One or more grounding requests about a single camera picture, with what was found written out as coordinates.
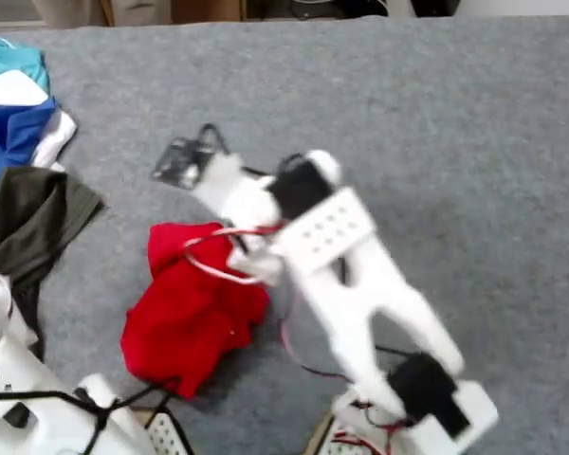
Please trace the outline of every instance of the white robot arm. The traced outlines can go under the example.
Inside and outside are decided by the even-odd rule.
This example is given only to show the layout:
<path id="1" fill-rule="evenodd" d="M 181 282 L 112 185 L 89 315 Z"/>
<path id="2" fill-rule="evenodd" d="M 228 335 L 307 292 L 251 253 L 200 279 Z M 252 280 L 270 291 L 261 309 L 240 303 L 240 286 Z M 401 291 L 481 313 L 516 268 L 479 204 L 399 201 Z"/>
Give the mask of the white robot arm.
<path id="1" fill-rule="evenodd" d="M 213 146 L 204 138 L 209 131 L 217 138 Z M 464 368 L 457 346 L 396 267 L 329 153 L 294 155 L 275 175 L 258 176 L 208 125 L 198 140 L 174 142 L 154 178 L 190 191 L 230 227 L 280 227 L 269 236 L 236 236 L 229 265 L 273 285 L 285 264 L 353 382 L 334 412 L 374 446 L 384 446 L 383 431 L 354 402 L 371 402 L 389 422 L 413 420 L 397 434 L 396 455 L 457 455 L 495 424 L 497 410 L 482 388 L 455 380 Z M 334 270 L 341 260 L 347 283 Z M 423 353 L 390 377 L 376 362 L 371 318 L 377 312 L 405 330 Z"/>

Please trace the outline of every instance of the electrical wire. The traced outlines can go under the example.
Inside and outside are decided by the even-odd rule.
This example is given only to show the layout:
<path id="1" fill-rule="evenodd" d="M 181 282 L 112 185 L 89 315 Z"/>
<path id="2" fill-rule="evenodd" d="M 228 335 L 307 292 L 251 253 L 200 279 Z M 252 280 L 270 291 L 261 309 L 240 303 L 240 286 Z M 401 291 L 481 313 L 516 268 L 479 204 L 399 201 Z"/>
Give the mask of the electrical wire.
<path id="1" fill-rule="evenodd" d="M 135 393 L 134 395 L 126 398 L 124 400 L 116 399 L 108 408 L 102 408 L 101 406 L 96 405 L 95 403 L 91 403 L 88 401 L 83 401 L 69 393 L 64 391 L 9 391 L 9 392 L 0 392 L 0 401 L 25 401 L 25 400 L 38 400 L 38 399 L 47 399 L 47 398 L 59 398 L 66 403 L 88 412 L 95 416 L 95 429 L 93 434 L 84 449 L 82 455 L 90 455 L 93 448 L 97 444 L 101 433 L 107 427 L 109 422 L 110 415 L 115 410 L 120 410 L 122 408 L 128 408 L 133 403 L 137 402 L 139 399 L 145 397 L 146 395 L 150 394 L 153 391 L 162 390 L 165 392 L 164 398 L 160 401 L 160 404 L 155 408 L 154 416 L 160 411 L 161 407 L 166 406 L 168 401 L 174 396 L 174 392 L 170 391 L 168 388 L 170 386 L 174 386 L 174 389 L 177 390 L 182 382 L 181 376 L 171 377 L 164 381 L 160 381 L 156 384 L 150 384 L 148 387 Z"/>
<path id="2" fill-rule="evenodd" d="M 280 229 L 280 226 L 277 227 L 257 227 L 255 229 L 240 229 L 236 227 L 224 227 L 222 229 L 217 229 L 210 235 L 204 237 L 198 237 L 195 239 L 191 239 L 187 241 L 183 245 L 183 255 L 184 257 L 190 261 L 192 265 L 195 265 L 197 268 L 201 269 L 202 271 L 212 275 L 216 278 L 221 278 L 224 280 L 229 280 L 231 282 L 237 282 L 238 284 L 257 284 L 261 282 L 263 279 L 259 277 L 238 277 L 228 272 L 224 272 L 222 270 L 218 270 L 217 268 L 211 267 L 210 265 L 206 265 L 201 263 L 200 261 L 196 260 L 195 257 L 192 255 L 191 248 L 195 245 L 198 245 L 202 242 L 206 242 L 210 239 L 214 239 L 216 237 L 221 236 L 230 236 L 230 235 L 269 235 L 273 234 Z"/>
<path id="3" fill-rule="evenodd" d="M 231 151 L 228 148 L 228 144 L 224 139 L 223 135 L 217 125 L 214 123 L 205 123 L 200 127 L 198 130 L 198 134 L 196 135 L 196 140 L 202 144 L 209 145 L 210 143 L 206 140 L 207 135 L 212 134 L 215 137 L 217 145 L 223 150 L 225 155 L 231 155 Z"/>

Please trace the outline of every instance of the red cloth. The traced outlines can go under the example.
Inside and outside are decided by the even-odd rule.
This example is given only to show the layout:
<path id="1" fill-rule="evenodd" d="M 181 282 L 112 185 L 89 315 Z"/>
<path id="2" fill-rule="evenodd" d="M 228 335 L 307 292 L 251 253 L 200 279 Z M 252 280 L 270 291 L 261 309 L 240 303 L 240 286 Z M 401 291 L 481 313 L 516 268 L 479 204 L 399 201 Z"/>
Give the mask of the red cloth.
<path id="1" fill-rule="evenodd" d="M 269 300 L 263 287 L 214 277 L 183 256 L 188 240 L 221 227 L 152 227 L 148 259 L 154 281 L 127 312 L 120 341 L 131 374 L 152 382 L 180 376 L 177 393 L 185 398 L 195 395 L 221 355 L 249 345 L 250 325 L 263 320 Z M 190 252 L 203 264 L 236 274 L 226 265 L 231 249 L 224 236 L 191 246 Z"/>

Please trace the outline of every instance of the gray carpet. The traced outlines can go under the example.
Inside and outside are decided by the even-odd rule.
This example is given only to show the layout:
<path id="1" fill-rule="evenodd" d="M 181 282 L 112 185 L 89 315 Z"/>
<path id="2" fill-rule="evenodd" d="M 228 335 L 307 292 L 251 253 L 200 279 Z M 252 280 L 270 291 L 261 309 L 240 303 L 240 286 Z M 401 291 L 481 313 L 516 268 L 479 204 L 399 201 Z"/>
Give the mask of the gray carpet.
<path id="1" fill-rule="evenodd" d="M 502 422 L 475 455 L 569 455 L 569 18 L 201 25 L 39 31 L 80 131 L 63 163 L 108 210 L 42 292 L 47 363 L 123 393 L 125 311 L 150 283 L 161 221 L 210 215 L 148 179 L 174 135 L 222 126 L 251 166 L 335 154 L 411 283 L 429 297 Z M 289 455 L 343 385 L 293 366 L 277 339 L 287 290 L 252 347 L 174 410 L 204 454 Z M 405 346 L 391 324 L 377 339 Z M 335 368 L 307 311 L 293 335 Z"/>

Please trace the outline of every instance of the black wire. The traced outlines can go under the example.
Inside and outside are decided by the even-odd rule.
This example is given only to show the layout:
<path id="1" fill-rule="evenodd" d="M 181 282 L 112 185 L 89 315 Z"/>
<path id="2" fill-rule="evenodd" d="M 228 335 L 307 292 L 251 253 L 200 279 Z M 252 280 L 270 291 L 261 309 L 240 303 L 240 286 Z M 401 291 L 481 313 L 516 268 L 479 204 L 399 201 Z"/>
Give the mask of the black wire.
<path id="1" fill-rule="evenodd" d="M 265 177 L 266 175 L 269 175 L 268 173 L 265 173 L 264 171 L 260 171 L 258 169 L 250 168 L 249 166 L 243 166 L 243 171 L 245 171 L 246 173 L 250 173 L 251 175 L 253 175 L 255 177 Z"/>
<path id="2" fill-rule="evenodd" d="M 376 350 L 380 351 L 382 353 L 398 355 L 398 356 L 407 357 L 407 358 L 413 356 L 413 353 L 411 353 L 409 351 L 401 351 L 400 349 L 397 349 L 397 348 L 390 348 L 388 346 L 381 346 L 379 344 L 376 344 Z"/>
<path id="3" fill-rule="evenodd" d="M 64 391 L 10 391 L 10 392 L 0 392 L 0 401 L 22 401 L 22 400 L 36 400 L 36 399 L 46 399 L 46 398 L 59 398 L 64 400 L 66 403 L 79 408 L 81 410 L 85 410 L 86 412 L 93 414 L 96 417 L 95 429 L 93 431 L 93 435 L 91 436 L 90 441 L 86 445 L 84 449 L 83 455 L 90 455 L 91 451 L 95 447 L 101 432 L 105 430 L 107 423 L 109 421 L 109 417 L 115 410 L 119 410 L 121 408 L 127 408 L 131 406 L 133 403 L 138 401 L 139 399 L 143 398 L 144 396 L 148 395 L 149 393 L 157 390 L 162 390 L 165 392 L 165 396 L 162 398 L 158 406 L 155 408 L 156 414 L 163 409 L 168 401 L 173 398 L 174 391 L 170 391 L 166 389 L 170 385 L 174 385 L 174 389 L 177 390 L 181 385 L 182 378 L 180 376 L 171 377 L 165 381 L 161 381 L 156 384 L 151 384 L 142 391 L 135 393 L 134 395 L 130 396 L 129 398 L 119 401 L 118 399 L 114 400 L 114 402 L 108 408 L 102 408 L 101 406 L 96 405 L 95 403 L 89 403 L 87 401 L 83 401 L 79 398 L 76 398 L 73 395 L 70 395 Z"/>
<path id="4" fill-rule="evenodd" d="M 226 144 L 226 140 L 224 139 L 221 131 L 217 128 L 217 125 L 214 123 L 205 123 L 200 127 L 198 131 L 198 135 L 196 136 L 196 140 L 203 144 L 209 144 L 206 140 L 207 134 L 212 133 L 215 136 L 215 140 L 217 141 L 217 145 L 223 150 L 224 154 L 231 155 L 231 151 L 228 148 L 228 144 Z"/>

